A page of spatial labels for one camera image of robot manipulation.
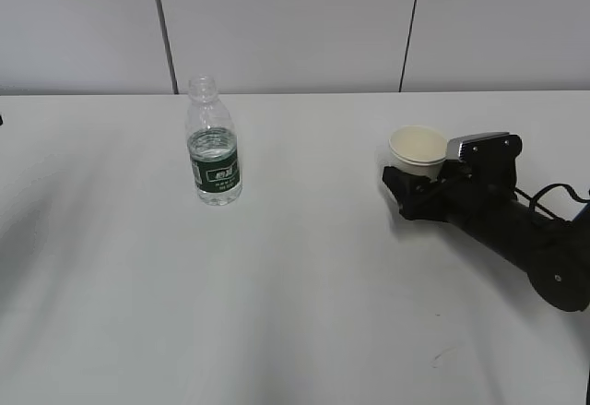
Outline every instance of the cup rim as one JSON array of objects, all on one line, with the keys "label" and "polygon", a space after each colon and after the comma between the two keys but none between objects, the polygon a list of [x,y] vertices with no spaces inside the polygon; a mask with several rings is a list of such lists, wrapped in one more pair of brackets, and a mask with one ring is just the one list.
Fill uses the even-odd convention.
[{"label": "cup rim", "polygon": [[391,136],[389,137],[389,149],[391,150],[391,152],[401,161],[411,164],[411,165],[418,165],[418,166],[429,166],[429,165],[438,165],[441,162],[444,162],[446,159],[446,151],[444,152],[444,154],[438,158],[438,159],[434,159],[432,161],[416,161],[410,158],[407,158],[406,156],[404,156],[403,154],[400,154],[399,152],[397,152],[393,145],[392,145],[392,139],[394,137],[395,134],[399,133],[400,131],[407,129],[407,128],[420,128],[422,130],[425,131],[429,131],[431,133],[433,133],[434,135],[436,135],[437,137],[439,137],[440,139],[443,139],[445,141],[447,141],[446,137],[443,135],[443,133],[441,133],[440,131],[436,130],[435,128],[432,128],[430,126],[426,126],[426,125],[402,125],[400,126],[398,129],[396,129],[396,131],[394,131]]}]

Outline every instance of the green bottle label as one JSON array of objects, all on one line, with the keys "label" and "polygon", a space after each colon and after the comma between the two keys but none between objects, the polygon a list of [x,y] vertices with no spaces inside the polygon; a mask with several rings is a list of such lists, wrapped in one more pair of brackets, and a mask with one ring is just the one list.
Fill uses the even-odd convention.
[{"label": "green bottle label", "polygon": [[223,193],[240,182],[238,150],[221,161],[199,161],[191,158],[196,186],[208,193]]}]

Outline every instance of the water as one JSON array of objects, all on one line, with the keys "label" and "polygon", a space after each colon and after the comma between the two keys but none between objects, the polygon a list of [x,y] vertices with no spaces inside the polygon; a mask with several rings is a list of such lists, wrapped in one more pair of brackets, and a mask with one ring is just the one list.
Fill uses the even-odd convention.
[{"label": "water", "polygon": [[[222,127],[199,130],[188,138],[187,146],[195,174],[196,192],[199,197],[208,205],[226,205],[235,200],[242,192],[242,177],[235,158],[232,158],[236,155],[238,148],[235,134]],[[223,168],[224,173],[230,177],[225,177],[222,174],[220,179],[212,179],[211,183],[204,182],[200,177],[204,175],[204,170],[210,170],[205,173],[205,176],[218,178],[219,173],[218,176],[213,176],[211,173],[218,172],[220,168]],[[205,191],[208,185],[219,184],[227,186],[235,184],[235,186],[227,191]]]}]

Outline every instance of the bottle neck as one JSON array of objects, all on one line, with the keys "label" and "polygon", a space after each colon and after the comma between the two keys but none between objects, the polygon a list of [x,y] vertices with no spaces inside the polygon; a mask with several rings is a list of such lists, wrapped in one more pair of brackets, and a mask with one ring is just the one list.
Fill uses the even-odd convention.
[{"label": "bottle neck", "polygon": [[191,99],[191,101],[197,105],[207,105],[207,104],[211,104],[211,103],[215,103],[219,100],[219,96],[218,94],[215,95],[192,95],[189,94],[188,97]]}]

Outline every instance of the black cable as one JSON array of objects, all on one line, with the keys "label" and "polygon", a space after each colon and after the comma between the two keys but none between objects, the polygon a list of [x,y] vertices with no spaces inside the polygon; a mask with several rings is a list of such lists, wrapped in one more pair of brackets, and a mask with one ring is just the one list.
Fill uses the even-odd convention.
[{"label": "black cable", "polygon": [[[521,197],[524,197],[526,200],[528,200],[529,202],[531,202],[533,200],[533,198],[531,196],[529,196],[527,193],[525,193],[523,190],[519,189],[519,188],[515,188],[514,192]],[[544,211],[545,214],[549,215],[552,219],[557,219],[559,216],[555,213],[553,213],[552,211],[550,211],[548,208],[543,207],[541,204],[539,204],[538,202],[536,203],[536,207],[538,207],[538,209],[540,209],[541,211]]]},{"label": "black cable", "polygon": [[407,41],[406,41],[406,51],[404,52],[404,64],[402,65],[402,74],[399,78],[399,92],[402,92],[402,88],[404,87],[404,76],[406,75],[406,63],[407,63],[407,53],[409,52],[409,43],[412,39],[412,30],[414,28],[414,17],[416,16],[416,4],[418,0],[414,0],[414,5],[412,6],[412,15],[409,19],[409,29],[407,30]]}]

